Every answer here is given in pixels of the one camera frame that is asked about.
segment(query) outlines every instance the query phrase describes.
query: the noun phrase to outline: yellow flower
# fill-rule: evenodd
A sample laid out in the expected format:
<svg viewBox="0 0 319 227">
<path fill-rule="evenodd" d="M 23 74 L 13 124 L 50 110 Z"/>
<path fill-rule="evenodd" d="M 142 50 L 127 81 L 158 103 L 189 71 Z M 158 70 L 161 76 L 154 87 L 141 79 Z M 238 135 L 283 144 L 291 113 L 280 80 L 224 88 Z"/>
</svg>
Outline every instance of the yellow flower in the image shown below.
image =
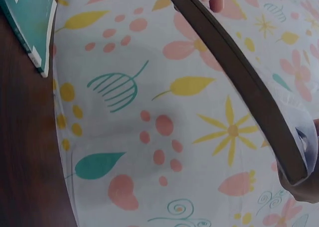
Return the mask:
<svg viewBox="0 0 319 227">
<path fill-rule="evenodd" d="M 230 142 L 230 148 L 229 148 L 229 152 L 228 152 L 228 165 L 231 166 L 233 164 L 234 156 L 235 156 L 236 139 L 238 138 L 246 146 L 248 146 L 249 148 L 251 148 L 253 150 L 256 150 L 257 147 L 255 146 L 255 144 L 240 134 L 253 133 L 253 132 L 258 131 L 258 128 L 255 125 L 254 126 L 247 126 L 247 127 L 239 127 L 240 125 L 242 125 L 245 121 L 247 121 L 249 119 L 250 114 L 243 116 L 236 123 L 234 123 L 234 111 L 233 111 L 233 107 L 232 107 L 231 100 L 230 100 L 229 96 L 227 97 L 227 100 L 226 100 L 225 112 L 226 112 L 228 126 L 224 125 L 222 122 L 220 122 L 216 119 L 198 114 L 198 116 L 201 119 L 203 119 L 205 122 L 222 129 L 222 131 L 213 132 L 209 135 L 203 136 L 203 137 L 195 140 L 193 142 L 193 144 L 203 142 L 203 141 L 208 141 L 211 139 L 215 139 L 217 137 L 227 135 L 216 146 L 216 148 L 213 152 L 213 156 L 217 155 Z"/>
<path fill-rule="evenodd" d="M 271 25 L 271 21 L 266 21 L 264 14 L 262 14 L 261 19 L 256 18 L 258 23 L 255 23 L 255 25 L 260 26 L 259 31 L 264 32 L 264 38 L 266 38 L 267 31 L 271 33 L 272 35 L 274 34 L 272 29 L 276 29 L 277 27 Z"/>
<path fill-rule="evenodd" d="M 311 24 L 311 29 L 314 29 L 316 31 L 319 31 L 319 23 L 313 19 L 312 17 L 308 16 L 305 21 L 309 22 Z"/>
</svg>

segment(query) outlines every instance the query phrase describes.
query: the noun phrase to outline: book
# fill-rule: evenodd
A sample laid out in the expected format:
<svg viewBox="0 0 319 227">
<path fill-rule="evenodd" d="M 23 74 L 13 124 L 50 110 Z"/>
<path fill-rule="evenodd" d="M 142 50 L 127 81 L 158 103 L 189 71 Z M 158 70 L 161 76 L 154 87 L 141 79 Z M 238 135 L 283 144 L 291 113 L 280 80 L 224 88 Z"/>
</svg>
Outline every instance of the book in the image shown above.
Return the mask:
<svg viewBox="0 0 319 227">
<path fill-rule="evenodd" d="M 0 7 L 37 70 L 47 77 L 56 1 L 0 0 Z"/>
</svg>

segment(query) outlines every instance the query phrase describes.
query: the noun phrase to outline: printed pattern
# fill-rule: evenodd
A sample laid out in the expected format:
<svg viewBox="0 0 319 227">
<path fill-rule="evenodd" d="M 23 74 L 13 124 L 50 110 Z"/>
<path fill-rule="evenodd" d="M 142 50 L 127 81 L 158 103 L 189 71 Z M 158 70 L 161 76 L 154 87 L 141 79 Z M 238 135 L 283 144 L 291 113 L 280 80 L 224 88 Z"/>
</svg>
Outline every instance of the printed pattern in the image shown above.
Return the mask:
<svg viewBox="0 0 319 227">
<path fill-rule="evenodd" d="M 319 0 L 225 0 L 246 57 L 319 117 Z M 170 0 L 59 0 L 56 128 L 79 227 L 310 227 L 254 118 Z"/>
</svg>

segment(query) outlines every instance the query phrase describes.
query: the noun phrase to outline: brown table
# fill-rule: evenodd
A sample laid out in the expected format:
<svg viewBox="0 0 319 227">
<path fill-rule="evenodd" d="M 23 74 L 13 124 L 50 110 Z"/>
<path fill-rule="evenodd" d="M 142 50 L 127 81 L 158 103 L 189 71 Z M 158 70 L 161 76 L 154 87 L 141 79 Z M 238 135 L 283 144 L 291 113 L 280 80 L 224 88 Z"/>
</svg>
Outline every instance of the brown table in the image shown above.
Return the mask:
<svg viewBox="0 0 319 227">
<path fill-rule="evenodd" d="M 0 34 L 0 226 L 76 227 L 56 138 L 52 67 L 47 79 L 37 73 L 2 12 Z"/>
</svg>

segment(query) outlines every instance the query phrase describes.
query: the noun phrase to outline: brown leather strap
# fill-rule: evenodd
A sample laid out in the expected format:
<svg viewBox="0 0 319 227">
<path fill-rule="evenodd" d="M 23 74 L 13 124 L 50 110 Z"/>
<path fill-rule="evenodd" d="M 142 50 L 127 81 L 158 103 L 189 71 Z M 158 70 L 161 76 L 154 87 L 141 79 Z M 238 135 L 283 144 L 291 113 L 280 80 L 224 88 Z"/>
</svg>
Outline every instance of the brown leather strap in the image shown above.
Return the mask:
<svg viewBox="0 0 319 227">
<path fill-rule="evenodd" d="M 199 0 L 172 0 L 215 56 L 271 145 L 288 183 L 307 177 L 295 140 L 272 95 L 234 40 Z"/>
</svg>

